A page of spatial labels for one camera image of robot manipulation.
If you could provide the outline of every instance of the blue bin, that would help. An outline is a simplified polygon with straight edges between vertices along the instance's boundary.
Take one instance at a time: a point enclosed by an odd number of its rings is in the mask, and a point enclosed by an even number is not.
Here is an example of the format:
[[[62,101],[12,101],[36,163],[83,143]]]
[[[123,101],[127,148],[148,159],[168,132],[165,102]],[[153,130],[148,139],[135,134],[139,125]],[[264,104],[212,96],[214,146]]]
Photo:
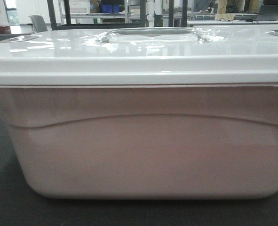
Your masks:
[[[120,7],[119,5],[101,5],[102,13],[119,13]]]

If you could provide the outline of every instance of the plastic storage bin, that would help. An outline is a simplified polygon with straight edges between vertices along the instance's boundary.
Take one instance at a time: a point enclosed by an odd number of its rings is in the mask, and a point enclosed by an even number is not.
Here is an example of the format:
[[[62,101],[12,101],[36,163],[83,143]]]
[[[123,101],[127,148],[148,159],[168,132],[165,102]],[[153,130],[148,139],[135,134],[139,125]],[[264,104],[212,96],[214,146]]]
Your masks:
[[[119,5],[104,5],[101,4],[101,12],[102,13],[119,13],[120,7]]]
[[[49,31],[0,43],[0,114],[27,183],[71,199],[278,191],[278,32]]]

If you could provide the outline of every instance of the chair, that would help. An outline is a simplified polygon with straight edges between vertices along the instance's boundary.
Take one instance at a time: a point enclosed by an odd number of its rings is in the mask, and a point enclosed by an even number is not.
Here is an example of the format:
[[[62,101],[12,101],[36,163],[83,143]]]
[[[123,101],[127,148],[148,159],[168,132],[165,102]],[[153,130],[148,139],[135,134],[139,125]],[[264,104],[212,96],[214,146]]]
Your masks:
[[[31,15],[29,16],[31,21],[32,21],[32,31],[33,33],[38,33],[38,32],[46,32],[47,26],[45,23],[45,20],[42,16],[40,15]]]

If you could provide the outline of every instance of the white plastic lid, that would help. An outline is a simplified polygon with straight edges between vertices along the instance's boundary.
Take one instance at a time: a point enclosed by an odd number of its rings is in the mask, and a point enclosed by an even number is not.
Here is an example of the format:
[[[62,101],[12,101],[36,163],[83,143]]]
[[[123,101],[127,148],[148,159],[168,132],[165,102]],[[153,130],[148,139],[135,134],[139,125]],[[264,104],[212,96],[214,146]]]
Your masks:
[[[244,26],[62,30],[0,42],[0,87],[278,84],[278,35]]]

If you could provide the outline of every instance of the dark gray carpet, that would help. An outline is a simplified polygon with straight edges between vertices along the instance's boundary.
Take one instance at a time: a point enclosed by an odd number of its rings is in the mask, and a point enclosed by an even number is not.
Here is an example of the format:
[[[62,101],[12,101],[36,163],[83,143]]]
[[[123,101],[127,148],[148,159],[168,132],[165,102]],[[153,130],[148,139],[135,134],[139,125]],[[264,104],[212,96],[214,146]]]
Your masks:
[[[0,119],[0,226],[278,226],[278,193],[248,201],[67,201],[26,184]]]

